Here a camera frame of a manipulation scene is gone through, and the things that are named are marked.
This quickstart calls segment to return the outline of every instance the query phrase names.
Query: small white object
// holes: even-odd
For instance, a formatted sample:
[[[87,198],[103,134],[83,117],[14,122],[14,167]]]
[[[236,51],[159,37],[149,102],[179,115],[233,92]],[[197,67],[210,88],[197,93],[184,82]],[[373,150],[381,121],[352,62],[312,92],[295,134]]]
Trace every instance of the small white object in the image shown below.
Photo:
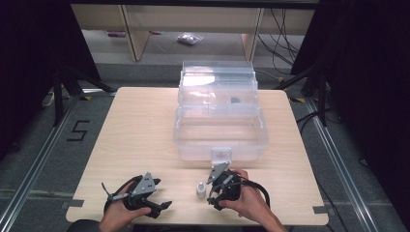
[[[204,198],[206,195],[206,186],[199,182],[198,186],[196,186],[196,196],[200,199]]]

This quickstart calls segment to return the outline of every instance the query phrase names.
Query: wrist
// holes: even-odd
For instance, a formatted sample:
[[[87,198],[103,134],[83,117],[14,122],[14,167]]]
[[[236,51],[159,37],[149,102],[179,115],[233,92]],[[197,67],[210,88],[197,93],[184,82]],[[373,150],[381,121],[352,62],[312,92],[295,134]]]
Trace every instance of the wrist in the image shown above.
[[[271,212],[259,222],[268,232],[283,232],[286,229],[280,223],[279,219]]]

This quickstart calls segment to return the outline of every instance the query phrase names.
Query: wooden table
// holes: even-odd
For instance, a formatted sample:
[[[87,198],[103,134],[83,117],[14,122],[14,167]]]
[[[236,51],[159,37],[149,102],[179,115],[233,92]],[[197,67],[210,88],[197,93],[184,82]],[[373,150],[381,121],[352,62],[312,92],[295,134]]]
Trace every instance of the wooden table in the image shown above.
[[[176,88],[125,87],[117,92],[73,197],[84,203],[69,208],[68,221],[100,220],[106,200],[101,183],[114,192],[129,178],[150,171],[161,182],[149,199],[173,203],[157,219],[140,217],[134,223],[255,224],[196,197],[195,187],[208,178],[211,163],[179,159],[172,141],[177,95]],[[260,90],[259,104],[271,142],[258,160],[233,161],[230,168],[247,170],[249,178],[269,192],[283,224],[326,224],[328,215],[313,211],[324,204],[286,94]]]

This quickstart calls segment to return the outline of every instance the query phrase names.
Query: plastic box lid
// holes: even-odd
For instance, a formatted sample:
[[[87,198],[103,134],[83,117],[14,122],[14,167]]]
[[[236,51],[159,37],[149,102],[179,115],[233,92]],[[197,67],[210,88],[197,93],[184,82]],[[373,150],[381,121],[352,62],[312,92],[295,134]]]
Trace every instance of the plastic box lid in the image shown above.
[[[184,62],[178,102],[182,107],[232,103],[258,106],[251,62]]]

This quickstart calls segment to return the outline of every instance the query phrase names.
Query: gray floor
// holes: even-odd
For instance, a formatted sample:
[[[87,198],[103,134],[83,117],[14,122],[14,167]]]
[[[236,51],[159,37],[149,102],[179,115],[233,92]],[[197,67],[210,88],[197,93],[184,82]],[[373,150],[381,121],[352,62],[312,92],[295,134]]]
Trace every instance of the gray floor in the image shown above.
[[[204,38],[203,41],[194,46],[177,43],[176,37],[180,34],[177,32],[151,35],[142,59],[134,62],[124,38],[109,38],[104,31],[83,33],[102,80],[112,87],[177,87],[179,71],[184,60],[245,60],[240,35],[204,33],[200,34]],[[275,46],[269,35],[262,35],[262,39],[271,47]],[[303,37],[288,39],[294,46],[299,47]],[[288,50],[278,48],[277,51],[291,60]],[[274,61],[275,64],[272,54],[261,42],[258,42],[253,65],[257,70],[256,76],[261,89],[270,89],[278,85],[279,77],[289,78],[286,73],[289,73],[291,67],[281,62],[279,58],[275,58]],[[86,83],[82,84],[84,87],[92,87]],[[289,98],[300,98],[302,86],[303,81],[289,87],[286,92]],[[65,219],[66,204],[73,197],[112,100],[113,97],[92,97],[89,101],[75,103],[73,112],[63,127],[28,199],[16,217],[11,231],[65,231],[70,226]],[[291,102],[290,104],[295,119],[300,119],[309,113],[306,103]],[[349,131],[340,123],[334,112],[327,113],[327,118],[328,130],[379,231],[406,231],[370,169],[358,163],[361,155],[355,142],[350,139]],[[89,121],[80,125],[80,129],[86,130],[87,134],[83,141],[70,142],[69,138],[78,137],[78,134],[72,133],[77,120]],[[15,190],[22,183],[42,149],[43,143],[52,130],[52,123],[52,106],[39,111],[19,141],[20,150],[10,152],[0,163],[1,211],[12,199]],[[336,205],[348,231],[364,231],[313,122],[306,124],[302,138],[317,180]],[[325,194],[322,196],[329,208],[329,225],[335,231],[344,231],[330,200]],[[287,228],[292,231],[330,231],[325,226],[287,225]]]

